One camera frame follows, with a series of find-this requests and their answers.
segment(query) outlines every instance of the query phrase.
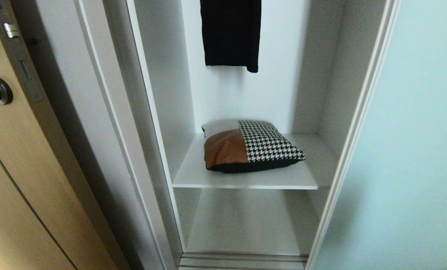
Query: door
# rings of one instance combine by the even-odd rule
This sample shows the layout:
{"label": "door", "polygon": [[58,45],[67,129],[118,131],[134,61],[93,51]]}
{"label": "door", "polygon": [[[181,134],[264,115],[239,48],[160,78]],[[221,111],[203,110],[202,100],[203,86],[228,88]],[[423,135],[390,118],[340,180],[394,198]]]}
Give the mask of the door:
{"label": "door", "polygon": [[[0,0],[0,163],[5,168],[2,173],[0,166],[0,182],[11,178],[14,185],[13,190],[8,189],[11,185],[0,186],[5,190],[0,199],[8,200],[11,209],[0,222],[13,224],[11,234],[0,235],[0,244],[4,246],[5,239],[16,243],[13,258],[34,260],[30,245],[48,249],[49,260],[62,260],[61,269],[68,263],[79,270],[129,269],[57,122],[7,0]],[[13,209],[22,200],[27,205]],[[28,207],[40,227],[24,214]],[[17,222],[21,218],[33,227]],[[44,235],[42,227],[48,235],[28,242],[33,230]],[[54,251],[55,245],[67,262]],[[0,258],[8,256],[3,253],[0,249]]]}
{"label": "door", "polygon": [[74,269],[0,164],[0,269]]}

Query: closet floor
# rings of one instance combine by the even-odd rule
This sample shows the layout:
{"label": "closet floor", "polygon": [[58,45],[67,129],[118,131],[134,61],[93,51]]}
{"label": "closet floor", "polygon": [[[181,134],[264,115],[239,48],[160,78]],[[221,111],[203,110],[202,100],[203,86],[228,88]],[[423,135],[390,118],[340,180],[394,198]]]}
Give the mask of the closet floor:
{"label": "closet floor", "polygon": [[173,181],[174,188],[328,189],[337,158],[317,135],[285,134],[299,146],[306,160],[286,168],[252,173],[208,171],[203,134],[196,134]]}
{"label": "closet floor", "polygon": [[305,191],[207,188],[186,252],[307,255],[317,228]]}

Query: door frame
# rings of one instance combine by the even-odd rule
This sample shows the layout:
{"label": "door frame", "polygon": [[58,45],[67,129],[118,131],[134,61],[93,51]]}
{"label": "door frame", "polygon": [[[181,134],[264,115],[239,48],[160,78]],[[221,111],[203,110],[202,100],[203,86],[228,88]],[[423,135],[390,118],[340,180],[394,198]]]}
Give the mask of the door frame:
{"label": "door frame", "polygon": [[[127,0],[126,2],[131,20],[128,23],[132,25],[134,31],[138,31],[134,0]],[[157,198],[153,192],[153,185],[148,174],[148,167],[146,166],[142,145],[138,137],[137,124],[132,115],[129,96],[126,91],[122,91],[121,85],[124,85],[124,78],[118,65],[116,50],[113,43],[108,42],[112,39],[105,15],[104,4],[102,0],[75,0],[75,3],[77,7],[80,7],[79,12],[83,18],[81,25],[84,32],[86,32],[88,51],[94,57],[96,74],[102,82],[102,89],[104,89],[102,90],[103,96],[107,103],[110,118],[112,118],[120,147],[127,162],[129,174],[138,191],[139,200],[145,210],[144,214],[152,230],[155,249],[158,251],[162,266],[165,269],[174,269],[175,265],[168,263],[172,261],[172,252],[161,222],[161,213],[158,209]],[[365,122],[366,113],[384,65],[399,10],[400,0],[386,1],[378,37],[374,44],[357,108],[355,109],[344,149],[338,162],[333,184],[330,188],[309,260],[306,263],[307,270],[314,268],[325,234],[330,225],[330,220],[335,210],[350,161],[352,160],[355,146],[357,145],[362,126]],[[141,41],[135,41],[134,45],[137,47],[138,52],[143,51]]]}

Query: black garment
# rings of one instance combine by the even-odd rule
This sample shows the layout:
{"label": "black garment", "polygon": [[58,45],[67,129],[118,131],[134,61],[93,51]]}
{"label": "black garment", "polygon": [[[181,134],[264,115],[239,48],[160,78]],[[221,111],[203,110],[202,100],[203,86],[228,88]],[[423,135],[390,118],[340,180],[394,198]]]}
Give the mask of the black garment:
{"label": "black garment", "polygon": [[258,71],[261,0],[200,0],[207,66]]}

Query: closet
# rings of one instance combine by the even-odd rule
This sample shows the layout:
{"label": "closet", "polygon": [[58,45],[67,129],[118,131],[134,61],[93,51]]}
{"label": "closet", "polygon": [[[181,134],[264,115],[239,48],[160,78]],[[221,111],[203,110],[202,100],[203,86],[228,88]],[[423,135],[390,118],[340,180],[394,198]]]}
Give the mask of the closet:
{"label": "closet", "polygon": [[[262,0],[259,70],[206,66],[199,0],[129,0],[184,254],[308,256],[361,124],[392,1]],[[201,126],[265,120],[306,160],[208,171]]]}

